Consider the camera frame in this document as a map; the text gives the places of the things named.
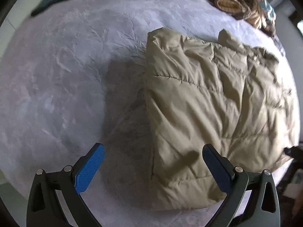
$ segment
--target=white tile floor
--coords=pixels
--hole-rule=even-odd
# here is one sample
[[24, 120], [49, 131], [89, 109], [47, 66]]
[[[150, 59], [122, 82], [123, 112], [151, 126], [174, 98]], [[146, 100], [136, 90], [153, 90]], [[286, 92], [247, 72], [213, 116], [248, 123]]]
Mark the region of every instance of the white tile floor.
[[41, 0], [17, 0], [0, 27], [0, 60], [15, 31]]

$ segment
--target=blue textured pad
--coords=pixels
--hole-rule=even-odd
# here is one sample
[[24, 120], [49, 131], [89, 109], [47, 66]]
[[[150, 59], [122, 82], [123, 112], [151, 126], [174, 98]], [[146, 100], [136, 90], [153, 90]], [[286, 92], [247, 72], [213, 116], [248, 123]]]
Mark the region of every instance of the blue textured pad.
[[78, 194], [87, 189], [99, 166], [101, 165], [104, 156], [105, 149], [104, 146], [100, 144], [92, 156], [85, 162], [84, 166], [77, 173], [75, 176], [75, 189]]
[[202, 156], [220, 190], [228, 194], [231, 191], [231, 177], [228, 172], [207, 145], [202, 149]]

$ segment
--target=black device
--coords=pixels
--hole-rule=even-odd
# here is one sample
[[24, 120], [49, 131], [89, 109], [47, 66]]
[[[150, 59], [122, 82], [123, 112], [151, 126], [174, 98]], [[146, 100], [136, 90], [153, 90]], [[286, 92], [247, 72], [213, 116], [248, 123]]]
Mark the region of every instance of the black device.
[[[61, 208], [56, 190], [62, 191], [79, 227], [101, 227], [80, 193], [89, 186], [104, 156], [103, 145], [96, 143], [74, 166], [65, 166], [61, 171], [53, 173], [39, 169], [28, 200], [27, 227], [71, 227]], [[207, 227], [280, 226], [278, 196], [269, 170], [252, 173], [246, 172], [240, 166], [234, 167], [227, 158], [220, 156], [211, 144], [204, 145], [202, 156], [220, 190], [227, 194]], [[252, 190], [246, 209], [243, 215], [233, 219], [246, 190]], [[5, 226], [18, 227], [8, 211], [3, 221], [7, 223]]]

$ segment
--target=bed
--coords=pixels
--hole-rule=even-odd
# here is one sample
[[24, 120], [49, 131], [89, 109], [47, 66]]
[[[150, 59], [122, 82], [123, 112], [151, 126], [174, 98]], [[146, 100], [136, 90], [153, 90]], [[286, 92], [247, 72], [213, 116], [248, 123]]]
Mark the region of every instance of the bed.
[[[101, 225], [208, 222], [220, 202], [191, 211], [149, 210], [152, 140], [143, 96], [144, 50], [147, 33], [161, 27], [213, 42], [227, 29], [245, 44], [267, 48], [280, 60], [299, 117], [292, 72], [272, 39], [207, 0], [58, 3], [25, 20], [0, 63], [0, 170], [23, 196], [37, 169], [59, 171], [101, 142], [106, 158], [81, 194]], [[289, 164], [273, 173], [276, 183]], [[237, 214], [247, 200], [248, 194]]]

